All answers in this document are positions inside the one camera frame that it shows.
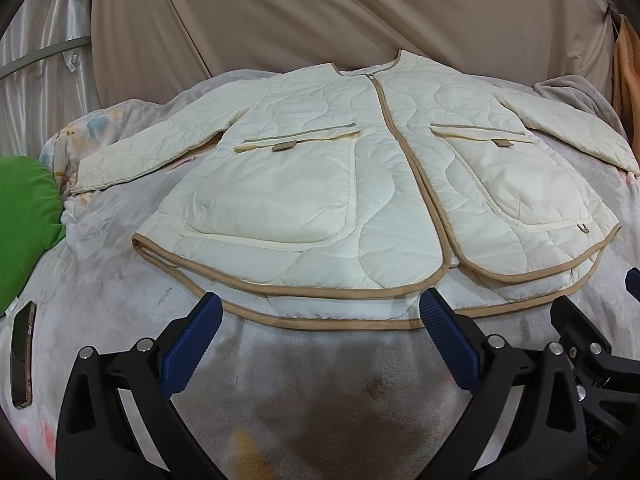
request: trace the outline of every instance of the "orange garment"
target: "orange garment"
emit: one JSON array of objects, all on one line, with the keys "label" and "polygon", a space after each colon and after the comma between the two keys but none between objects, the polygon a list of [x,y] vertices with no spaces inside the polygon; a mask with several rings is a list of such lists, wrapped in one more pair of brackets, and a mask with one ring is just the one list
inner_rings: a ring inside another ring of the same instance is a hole
[{"label": "orange garment", "polygon": [[613,108],[640,160],[640,38],[629,20],[620,16],[620,34],[613,57]]}]

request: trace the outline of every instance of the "white quilted jacket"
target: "white quilted jacket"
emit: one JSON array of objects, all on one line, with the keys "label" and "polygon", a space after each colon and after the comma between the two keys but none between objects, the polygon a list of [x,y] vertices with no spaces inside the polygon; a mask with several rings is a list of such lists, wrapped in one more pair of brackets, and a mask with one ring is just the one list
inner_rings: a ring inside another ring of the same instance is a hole
[{"label": "white quilted jacket", "polygon": [[640,174],[596,117],[401,52],[364,73],[324,64],[224,85],[84,159],[75,192],[132,180],[225,131],[136,249],[261,322],[407,328],[428,286],[488,314],[593,272],[618,220],[527,128]]}]

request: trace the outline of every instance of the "white satin curtain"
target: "white satin curtain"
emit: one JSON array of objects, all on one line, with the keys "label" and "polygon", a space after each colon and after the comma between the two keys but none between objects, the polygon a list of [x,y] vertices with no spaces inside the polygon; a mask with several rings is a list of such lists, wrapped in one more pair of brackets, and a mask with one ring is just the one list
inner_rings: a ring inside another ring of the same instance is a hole
[{"label": "white satin curtain", "polygon": [[[90,0],[25,0],[0,39],[0,66],[90,33]],[[90,46],[29,65],[0,80],[0,156],[38,158],[49,137],[98,108]]]}]

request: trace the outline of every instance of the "jacket's left sleeve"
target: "jacket's left sleeve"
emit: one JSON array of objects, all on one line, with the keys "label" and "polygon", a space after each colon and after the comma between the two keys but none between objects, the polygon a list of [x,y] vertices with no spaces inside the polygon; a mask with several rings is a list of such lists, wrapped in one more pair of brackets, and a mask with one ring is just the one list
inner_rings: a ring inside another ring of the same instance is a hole
[{"label": "jacket's left sleeve", "polygon": [[496,99],[514,112],[527,128],[553,135],[581,152],[640,176],[628,142],[596,116],[565,103],[507,88],[491,88]]},{"label": "jacket's left sleeve", "polygon": [[151,173],[228,129],[268,92],[268,79],[222,85],[167,120],[80,161],[72,193],[105,189]]}]

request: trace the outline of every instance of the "metal bar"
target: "metal bar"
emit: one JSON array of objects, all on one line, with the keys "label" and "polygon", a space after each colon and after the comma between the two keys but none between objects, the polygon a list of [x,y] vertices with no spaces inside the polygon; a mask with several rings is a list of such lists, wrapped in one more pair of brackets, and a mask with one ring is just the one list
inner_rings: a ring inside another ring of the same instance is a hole
[{"label": "metal bar", "polygon": [[31,52],[30,54],[19,57],[18,59],[15,59],[11,63],[8,63],[0,68],[0,80],[4,79],[14,72],[17,72],[18,70],[29,66],[30,64],[42,61],[43,59],[47,59],[47,57],[55,56],[56,54],[60,54],[61,52],[66,52],[67,50],[73,50],[74,48],[86,45],[91,45],[91,36],[73,38],[72,40],[49,45],[45,48],[41,48],[40,50]]}]

